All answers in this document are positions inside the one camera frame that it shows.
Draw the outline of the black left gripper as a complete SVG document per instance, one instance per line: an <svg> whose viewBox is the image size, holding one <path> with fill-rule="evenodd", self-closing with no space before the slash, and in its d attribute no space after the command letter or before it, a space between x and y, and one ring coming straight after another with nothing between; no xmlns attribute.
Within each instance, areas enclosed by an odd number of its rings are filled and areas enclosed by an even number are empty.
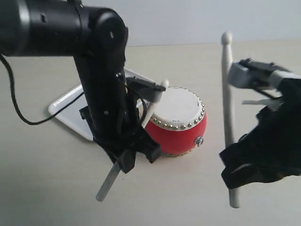
<svg viewBox="0 0 301 226"><path fill-rule="evenodd" d="M96 131L89 107L86 106L79 111L82 119L92 132L93 141L101 145L112 162L118 161L120 169L127 174L135 167L136 148L133 137L140 127L139 111L123 110L119 112L113 122L103 121L101 130ZM154 163L162 153L159 143L154 141L144 128L138 130L138 152L145 155L150 163Z"/></svg>

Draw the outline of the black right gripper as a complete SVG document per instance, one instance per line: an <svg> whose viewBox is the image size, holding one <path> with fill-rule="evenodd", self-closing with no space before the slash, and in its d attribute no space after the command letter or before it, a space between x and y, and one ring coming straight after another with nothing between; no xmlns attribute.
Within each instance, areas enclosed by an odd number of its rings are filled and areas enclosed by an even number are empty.
<svg viewBox="0 0 301 226"><path fill-rule="evenodd" d="M282 94L278 109L264 107L258 125L220 153L227 188L301 175L301 81L283 79L277 91Z"/></svg>

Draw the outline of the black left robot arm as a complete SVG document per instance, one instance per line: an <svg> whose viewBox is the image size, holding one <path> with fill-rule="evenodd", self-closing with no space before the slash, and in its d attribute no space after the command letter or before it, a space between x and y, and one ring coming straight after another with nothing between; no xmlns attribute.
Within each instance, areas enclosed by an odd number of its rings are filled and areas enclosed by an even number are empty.
<svg viewBox="0 0 301 226"><path fill-rule="evenodd" d="M137 100L157 101L164 87L125 76L128 28L110 8L79 0L3 0L0 58L73 57L87 106L80 109L93 140L121 170L135 166L136 153L149 162L160 145L145 131Z"/></svg>

